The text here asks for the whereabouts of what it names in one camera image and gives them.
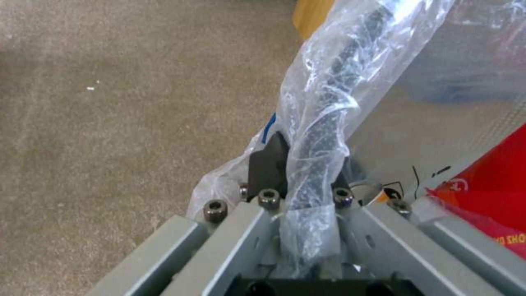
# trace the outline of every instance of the bolt head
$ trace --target bolt head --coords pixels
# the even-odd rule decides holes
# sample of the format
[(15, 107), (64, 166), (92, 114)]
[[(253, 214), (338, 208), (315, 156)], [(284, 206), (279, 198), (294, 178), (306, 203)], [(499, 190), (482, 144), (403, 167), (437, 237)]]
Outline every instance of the bolt head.
[(227, 203), (223, 200), (210, 200), (203, 207), (205, 220), (210, 223), (221, 223), (228, 214)]
[(344, 209), (351, 206), (353, 195), (349, 189), (335, 188), (332, 191), (332, 199), (337, 209)]
[(280, 200), (279, 192), (274, 189), (263, 189), (258, 194), (259, 205), (269, 211), (279, 209)]

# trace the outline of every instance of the floor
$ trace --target floor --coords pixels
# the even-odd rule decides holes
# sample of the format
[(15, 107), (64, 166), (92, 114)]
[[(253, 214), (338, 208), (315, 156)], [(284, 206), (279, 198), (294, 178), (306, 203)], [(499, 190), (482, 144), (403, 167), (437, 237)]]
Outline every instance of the floor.
[(272, 114), (293, 0), (0, 0), (0, 295), (78, 295)]

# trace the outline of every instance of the clear plastic bag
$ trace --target clear plastic bag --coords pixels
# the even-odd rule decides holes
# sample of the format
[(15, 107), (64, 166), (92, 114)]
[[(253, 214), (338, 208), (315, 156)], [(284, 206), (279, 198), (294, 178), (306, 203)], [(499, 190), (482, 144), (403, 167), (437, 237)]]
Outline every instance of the clear plastic bag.
[[(275, 128), (291, 146), (281, 218), (283, 276), (323, 268), (339, 276), (340, 239), (330, 185), (349, 155), (346, 139), (443, 23), (453, 0), (341, 0), (306, 41), (281, 87)], [(238, 200), (248, 155), (203, 177), (187, 215), (209, 199)]]

